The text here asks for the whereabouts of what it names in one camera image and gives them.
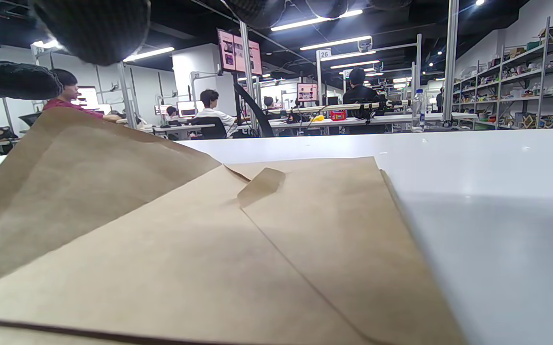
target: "pink screen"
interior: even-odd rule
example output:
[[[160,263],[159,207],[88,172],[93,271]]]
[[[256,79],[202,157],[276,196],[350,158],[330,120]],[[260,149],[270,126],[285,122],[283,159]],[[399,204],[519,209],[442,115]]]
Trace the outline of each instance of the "pink screen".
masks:
[[[226,70],[237,70],[244,73],[244,50],[242,48],[242,38],[219,30],[219,47],[221,48],[221,61]],[[249,41],[249,51],[251,53],[251,73],[255,75],[262,74],[262,57],[259,52],[259,44]]]
[[[298,84],[298,101],[314,102],[317,98],[317,84]]]

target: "desk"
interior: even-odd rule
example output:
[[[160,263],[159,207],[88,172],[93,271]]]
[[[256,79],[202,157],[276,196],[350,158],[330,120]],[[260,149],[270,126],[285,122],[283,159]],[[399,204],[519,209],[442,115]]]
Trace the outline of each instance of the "desk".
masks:
[[[553,129],[182,144],[230,164],[374,156],[469,344],[553,345]]]
[[[215,125],[183,125],[178,127],[170,127],[170,128],[160,128],[160,127],[153,127],[153,128],[145,128],[142,131],[146,133],[154,133],[157,134],[167,134],[167,133],[176,133],[176,132],[183,132],[185,135],[180,136],[180,140],[189,140],[189,133],[193,131],[198,131],[198,129],[208,128],[208,127],[214,127]]]
[[[454,113],[453,118],[461,120],[465,118],[478,118],[476,114],[466,113]],[[370,120],[371,125],[385,125],[385,124],[409,124],[413,120],[413,114],[402,115],[385,115],[375,116]],[[434,122],[443,120],[443,114],[428,114],[426,115],[426,122]],[[366,126],[366,120],[358,120],[357,118],[347,118],[341,121],[332,121],[330,119],[316,122],[302,122],[297,124],[286,124],[280,120],[270,121],[270,126],[276,133],[290,128],[306,128],[306,127],[350,127],[350,126]],[[238,129],[249,129],[249,125],[239,126]]]

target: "red shirt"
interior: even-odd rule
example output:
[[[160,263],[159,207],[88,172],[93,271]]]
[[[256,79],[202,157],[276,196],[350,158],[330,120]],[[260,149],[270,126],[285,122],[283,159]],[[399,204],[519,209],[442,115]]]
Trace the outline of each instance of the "red shirt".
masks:
[[[56,107],[76,109],[77,111],[82,111],[86,114],[89,114],[89,115],[97,117],[97,118],[102,118],[104,116],[103,114],[100,114],[99,112],[89,111],[87,109],[84,109],[80,105],[71,104],[70,102],[58,100],[57,98],[55,98],[54,100],[48,101],[45,104],[44,108],[42,108],[42,111],[45,111],[45,110],[51,109],[51,108],[56,108]]]

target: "shelving unit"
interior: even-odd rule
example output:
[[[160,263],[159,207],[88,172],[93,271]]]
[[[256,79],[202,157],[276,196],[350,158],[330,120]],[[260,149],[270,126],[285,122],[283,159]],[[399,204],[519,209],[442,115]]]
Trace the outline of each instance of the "shelving unit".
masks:
[[[459,95],[459,101],[454,101],[455,111],[465,112],[465,107],[473,106],[474,113],[477,113],[479,110],[487,109],[487,107],[495,107],[496,120],[495,122],[487,122],[476,120],[473,122],[473,128],[476,124],[492,126],[494,129],[519,129],[519,127],[509,126],[506,122],[501,124],[501,120],[505,120],[504,115],[509,111],[513,104],[517,102],[522,102],[522,113],[528,114],[528,105],[531,101],[538,102],[537,112],[532,116],[535,117],[535,128],[540,128],[542,122],[547,122],[547,119],[541,119],[542,117],[551,118],[552,115],[543,115],[541,113],[543,107],[543,101],[548,98],[553,98],[553,94],[546,94],[545,90],[545,77],[553,74],[553,68],[548,67],[548,56],[553,54],[553,35],[551,34],[551,18],[547,18],[546,23],[546,37],[539,37],[540,45],[536,48],[533,48],[527,52],[524,52],[516,57],[506,59],[507,48],[504,46],[502,48],[502,54],[500,56],[500,62],[496,66],[486,68],[482,70],[482,65],[480,61],[477,62],[476,74],[474,76],[462,79],[461,81],[454,84],[454,87],[457,88],[459,85],[459,91],[454,92],[453,96]],[[537,61],[540,63],[542,68],[534,70],[526,70],[530,63]],[[516,66],[524,66],[522,73],[510,76],[505,78],[507,70],[516,68]],[[485,83],[480,85],[482,78],[496,76],[495,81]],[[540,79],[540,94],[539,96],[531,97],[521,97],[521,98],[505,98],[505,95],[502,94],[504,86],[514,83],[519,83],[524,89],[529,89],[530,81],[533,79]],[[462,102],[465,96],[468,96],[472,100],[478,100],[479,91],[489,89],[490,96],[495,96],[497,100],[483,100],[483,101],[469,101]]]

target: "display screen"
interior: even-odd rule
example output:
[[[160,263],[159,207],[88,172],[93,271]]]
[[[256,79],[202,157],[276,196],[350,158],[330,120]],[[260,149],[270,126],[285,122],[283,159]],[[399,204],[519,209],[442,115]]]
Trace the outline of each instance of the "display screen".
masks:
[[[155,115],[156,116],[167,116],[168,115],[168,108],[172,107],[172,104],[164,104],[164,105],[156,105],[155,106]]]
[[[298,101],[314,102],[317,98],[317,84],[298,84]]]
[[[218,29],[217,32],[219,35],[221,65],[223,69],[244,73],[244,49],[242,48],[242,38],[221,29]],[[249,41],[249,52],[251,53],[251,73],[256,76],[261,76],[262,56],[259,52],[259,43]]]
[[[84,109],[98,109],[97,91],[95,87],[79,87],[79,96],[72,104],[80,105]]]
[[[204,110],[204,103],[201,101],[196,101],[196,106],[199,112]],[[196,108],[194,108],[194,103],[192,101],[177,102],[176,107],[178,108],[180,117],[194,117],[196,115]]]

